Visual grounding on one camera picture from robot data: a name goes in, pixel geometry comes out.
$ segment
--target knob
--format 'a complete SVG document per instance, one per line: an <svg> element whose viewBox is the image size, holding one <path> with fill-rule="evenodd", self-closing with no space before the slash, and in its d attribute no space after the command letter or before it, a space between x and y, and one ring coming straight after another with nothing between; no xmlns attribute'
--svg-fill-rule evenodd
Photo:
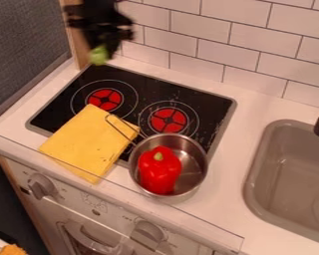
<svg viewBox="0 0 319 255"><path fill-rule="evenodd" d="M30 176L28 179L28 187L38 200L41 200L44 196L53 196L58 193L53 182L41 173L33 173Z"/></svg>
<svg viewBox="0 0 319 255"><path fill-rule="evenodd" d="M136 224L131 238L156 251L159 244L164 241L164 234L156 225L141 220Z"/></svg>

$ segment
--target toy kitchen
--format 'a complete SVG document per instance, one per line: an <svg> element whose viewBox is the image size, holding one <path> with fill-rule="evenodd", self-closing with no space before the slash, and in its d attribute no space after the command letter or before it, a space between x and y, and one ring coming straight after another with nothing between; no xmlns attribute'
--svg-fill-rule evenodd
<svg viewBox="0 0 319 255"><path fill-rule="evenodd" d="M70 34L74 58L0 116L0 165L50 254L319 255L319 109L119 55L87 65ZM134 144L162 133L197 143L207 172L194 193L141 190L132 144L103 175L39 150L87 106L139 127Z"/></svg>

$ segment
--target oven handle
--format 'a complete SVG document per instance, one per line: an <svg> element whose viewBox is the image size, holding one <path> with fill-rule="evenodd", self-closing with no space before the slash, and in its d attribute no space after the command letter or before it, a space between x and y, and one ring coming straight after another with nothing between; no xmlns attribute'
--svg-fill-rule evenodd
<svg viewBox="0 0 319 255"><path fill-rule="evenodd" d="M133 254L133 251L131 251L128 247L126 247L126 245L122 243L115 247L111 247L92 240L82 232L82 225L77 222L69 221L64 224L64 228L68 232L68 234L76 241L78 241L81 245L102 255L122 255L126 254L126 252L128 254Z"/></svg>

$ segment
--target red burner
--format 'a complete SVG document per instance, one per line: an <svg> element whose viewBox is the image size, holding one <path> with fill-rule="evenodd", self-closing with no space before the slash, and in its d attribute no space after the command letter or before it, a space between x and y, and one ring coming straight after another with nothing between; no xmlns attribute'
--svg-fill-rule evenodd
<svg viewBox="0 0 319 255"><path fill-rule="evenodd" d="M101 89L89 96L88 103L105 111L112 111L122 103L122 98L122 94L118 91Z"/></svg>
<svg viewBox="0 0 319 255"><path fill-rule="evenodd" d="M160 109L152 113L151 124L158 132L180 132L185 128L186 115L179 109Z"/></svg>

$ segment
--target yellow sponge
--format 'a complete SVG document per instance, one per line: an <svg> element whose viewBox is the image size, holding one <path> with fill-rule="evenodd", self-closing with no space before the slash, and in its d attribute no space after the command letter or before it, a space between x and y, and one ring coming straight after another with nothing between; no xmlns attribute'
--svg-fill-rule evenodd
<svg viewBox="0 0 319 255"><path fill-rule="evenodd" d="M130 143L106 122L108 112L93 105L85 106L39 148L56 159L67 169L97 183ZM115 116L109 116L129 139L138 135L139 127L126 126Z"/></svg>

